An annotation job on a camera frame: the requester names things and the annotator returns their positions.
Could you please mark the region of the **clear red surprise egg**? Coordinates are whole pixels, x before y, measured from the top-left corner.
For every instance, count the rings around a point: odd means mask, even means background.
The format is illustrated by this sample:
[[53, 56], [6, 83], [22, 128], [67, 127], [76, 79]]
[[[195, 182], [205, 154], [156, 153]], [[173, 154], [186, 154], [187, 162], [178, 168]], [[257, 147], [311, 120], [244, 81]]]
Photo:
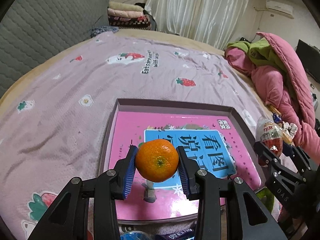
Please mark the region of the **clear red surprise egg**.
[[276, 157], [281, 156], [283, 151], [282, 130], [272, 120], [264, 117], [258, 119], [255, 139], [265, 144]]

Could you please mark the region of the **pink strawberry print blanket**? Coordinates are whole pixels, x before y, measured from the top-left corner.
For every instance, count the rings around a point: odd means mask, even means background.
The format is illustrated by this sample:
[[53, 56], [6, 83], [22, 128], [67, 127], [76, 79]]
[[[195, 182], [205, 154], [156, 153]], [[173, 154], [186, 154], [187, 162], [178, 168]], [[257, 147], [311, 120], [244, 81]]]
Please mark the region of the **pink strawberry print blanket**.
[[1, 100], [1, 217], [26, 239], [33, 194], [97, 175], [118, 98], [231, 106], [254, 132], [270, 111], [222, 51], [155, 31], [106, 32], [20, 78]]

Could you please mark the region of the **green garment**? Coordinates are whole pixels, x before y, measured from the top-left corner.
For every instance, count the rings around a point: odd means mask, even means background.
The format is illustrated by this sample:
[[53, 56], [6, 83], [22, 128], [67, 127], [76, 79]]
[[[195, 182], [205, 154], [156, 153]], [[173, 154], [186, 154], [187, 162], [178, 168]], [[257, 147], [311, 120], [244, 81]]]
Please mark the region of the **green garment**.
[[227, 44], [228, 48], [242, 50], [257, 67], [269, 65], [286, 72], [286, 68], [279, 56], [264, 37], [254, 43], [247, 41], [231, 42]]

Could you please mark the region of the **blue cookie packet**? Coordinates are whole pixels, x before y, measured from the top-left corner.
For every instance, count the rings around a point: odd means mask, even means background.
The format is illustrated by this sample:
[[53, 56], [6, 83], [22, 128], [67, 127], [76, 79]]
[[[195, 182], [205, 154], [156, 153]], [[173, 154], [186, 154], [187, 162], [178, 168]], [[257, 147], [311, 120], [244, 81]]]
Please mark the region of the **blue cookie packet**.
[[155, 235], [155, 240], [189, 240], [194, 239], [195, 231], [192, 228], [165, 235]]

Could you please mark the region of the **white air conditioner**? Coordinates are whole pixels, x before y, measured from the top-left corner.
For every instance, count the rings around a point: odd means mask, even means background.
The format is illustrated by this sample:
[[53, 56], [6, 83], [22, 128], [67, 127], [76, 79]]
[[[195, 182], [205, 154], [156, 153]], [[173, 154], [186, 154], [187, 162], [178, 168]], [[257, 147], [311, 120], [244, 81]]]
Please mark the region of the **white air conditioner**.
[[266, 9], [277, 11], [288, 18], [293, 18], [293, 6], [272, 0], [266, 0]]

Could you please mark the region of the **green fuzzy scrunchie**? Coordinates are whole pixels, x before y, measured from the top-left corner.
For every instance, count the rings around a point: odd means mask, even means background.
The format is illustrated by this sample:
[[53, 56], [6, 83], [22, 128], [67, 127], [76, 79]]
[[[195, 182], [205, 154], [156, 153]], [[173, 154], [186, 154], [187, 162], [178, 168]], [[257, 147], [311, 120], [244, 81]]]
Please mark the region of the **green fuzzy scrunchie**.
[[261, 202], [271, 213], [274, 206], [274, 195], [272, 194], [272, 192], [268, 188], [264, 187], [256, 193], [256, 196], [261, 200]]

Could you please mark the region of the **black television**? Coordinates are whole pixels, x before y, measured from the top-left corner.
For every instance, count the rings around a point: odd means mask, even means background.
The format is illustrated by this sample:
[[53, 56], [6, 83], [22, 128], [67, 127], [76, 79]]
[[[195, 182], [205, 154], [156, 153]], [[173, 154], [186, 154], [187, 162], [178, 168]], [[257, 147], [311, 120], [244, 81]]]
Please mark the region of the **black television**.
[[298, 41], [296, 47], [298, 55], [305, 71], [319, 83], [320, 78], [320, 53], [315, 46], [309, 45], [302, 40]]

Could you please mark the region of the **orange mandarin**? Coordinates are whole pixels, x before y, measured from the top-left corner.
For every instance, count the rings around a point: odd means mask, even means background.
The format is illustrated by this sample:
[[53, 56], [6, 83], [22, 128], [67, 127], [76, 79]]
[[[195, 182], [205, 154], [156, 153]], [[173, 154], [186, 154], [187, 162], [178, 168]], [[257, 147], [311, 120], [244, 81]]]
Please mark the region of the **orange mandarin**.
[[165, 139], [156, 139], [142, 144], [135, 157], [135, 166], [140, 175], [154, 183], [161, 183], [177, 171], [179, 156], [173, 144]]

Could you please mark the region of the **blue red surprise egg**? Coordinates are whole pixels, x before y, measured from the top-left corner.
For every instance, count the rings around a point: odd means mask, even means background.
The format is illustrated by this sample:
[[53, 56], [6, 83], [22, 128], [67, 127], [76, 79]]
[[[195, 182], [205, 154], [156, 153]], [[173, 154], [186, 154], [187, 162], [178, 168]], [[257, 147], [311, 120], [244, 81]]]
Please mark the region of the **blue red surprise egg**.
[[152, 238], [142, 231], [128, 231], [120, 236], [121, 240], [152, 240]]

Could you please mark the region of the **pink quilted comforter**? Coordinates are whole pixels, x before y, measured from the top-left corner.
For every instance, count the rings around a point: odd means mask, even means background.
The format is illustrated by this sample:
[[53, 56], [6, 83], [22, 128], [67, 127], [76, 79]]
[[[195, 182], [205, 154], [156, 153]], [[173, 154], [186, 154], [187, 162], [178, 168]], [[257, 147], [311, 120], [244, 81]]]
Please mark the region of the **pink quilted comforter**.
[[269, 65], [257, 67], [238, 48], [226, 48], [225, 58], [234, 69], [252, 80], [265, 105], [274, 106], [285, 122], [297, 125], [294, 144], [302, 147], [314, 162], [319, 163], [316, 116], [303, 65], [287, 41], [272, 33], [259, 32], [258, 35], [267, 39], [284, 64], [286, 72]]

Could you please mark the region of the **grey quilted headboard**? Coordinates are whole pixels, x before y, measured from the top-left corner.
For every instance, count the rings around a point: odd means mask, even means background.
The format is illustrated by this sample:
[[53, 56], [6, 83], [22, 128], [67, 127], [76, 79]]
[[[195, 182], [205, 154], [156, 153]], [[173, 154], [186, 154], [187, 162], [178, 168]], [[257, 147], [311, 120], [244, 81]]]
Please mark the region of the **grey quilted headboard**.
[[109, 25], [110, 0], [15, 0], [1, 20], [1, 94], [51, 57]]

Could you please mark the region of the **white patterned cloth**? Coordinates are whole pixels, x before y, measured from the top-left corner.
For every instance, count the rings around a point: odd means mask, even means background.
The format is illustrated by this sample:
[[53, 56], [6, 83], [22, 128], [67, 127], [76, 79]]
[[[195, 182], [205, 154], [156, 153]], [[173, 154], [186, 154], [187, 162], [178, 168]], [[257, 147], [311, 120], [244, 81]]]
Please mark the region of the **white patterned cloth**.
[[283, 133], [290, 138], [291, 140], [294, 139], [296, 133], [297, 133], [298, 127], [294, 123], [288, 123], [288, 122], [283, 122], [283, 128], [282, 131]]

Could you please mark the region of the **stack of folded blankets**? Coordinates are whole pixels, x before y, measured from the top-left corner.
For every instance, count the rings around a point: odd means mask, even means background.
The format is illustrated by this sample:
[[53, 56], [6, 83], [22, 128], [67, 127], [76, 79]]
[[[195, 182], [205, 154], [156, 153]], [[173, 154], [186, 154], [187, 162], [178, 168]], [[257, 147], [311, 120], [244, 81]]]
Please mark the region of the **stack of folded blankets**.
[[107, 15], [109, 25], [119, 29], [152, 29], [150, 17], [144, 12], [144, 8], [138, 5], [111, 1]]

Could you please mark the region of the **white satin curtain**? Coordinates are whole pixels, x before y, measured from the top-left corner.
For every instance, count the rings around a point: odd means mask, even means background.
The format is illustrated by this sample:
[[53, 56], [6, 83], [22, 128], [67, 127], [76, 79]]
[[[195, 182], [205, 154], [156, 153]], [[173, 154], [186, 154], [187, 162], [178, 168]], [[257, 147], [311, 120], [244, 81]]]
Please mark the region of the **white satin curtain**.
[[249, 0], [147, 0], [145, 9], [158, 31], [223, 49], [243, 17]]

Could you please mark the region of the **blue patterned cloth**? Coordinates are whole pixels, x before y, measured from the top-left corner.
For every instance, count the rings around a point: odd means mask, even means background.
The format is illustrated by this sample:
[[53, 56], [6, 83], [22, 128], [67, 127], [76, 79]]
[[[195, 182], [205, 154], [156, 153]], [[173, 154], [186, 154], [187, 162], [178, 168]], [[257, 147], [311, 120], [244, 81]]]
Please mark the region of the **blue patterned cloth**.
[[113, 27], [113, 26], [102, 26], [98, 28], [93, 28], [91, 31], [91, 37], [96, 37], [97, 35], [104, 33], [104, 32], [112, 32], [112, 33], [117, 33], [119, 31], [118, 27]]

